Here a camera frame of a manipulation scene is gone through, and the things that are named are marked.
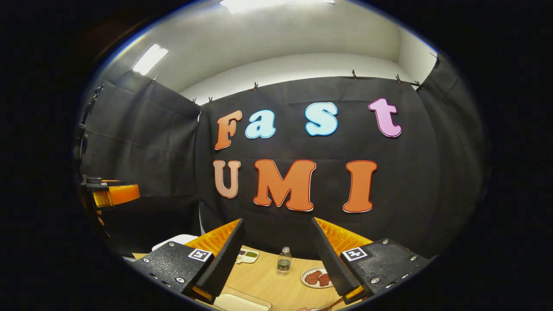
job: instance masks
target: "ceiling light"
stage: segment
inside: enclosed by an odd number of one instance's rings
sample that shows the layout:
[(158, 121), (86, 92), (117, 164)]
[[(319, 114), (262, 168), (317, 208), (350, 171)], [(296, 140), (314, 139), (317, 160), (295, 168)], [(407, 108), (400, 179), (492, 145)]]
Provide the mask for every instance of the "ceiling light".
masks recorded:
[(168, 52), (157, 44), (152, 45), (138, 60), (133, 70), (145, 76)]
[(334, 0), (223, 0), (220, 4), (227, 7), (232, 14), (242, 12), (249, 9), (255, 9), (260, 7), (269, 7), (275, 4), (281, 4), (286, 2), (320, 2), (320, 3), (332, 3)]

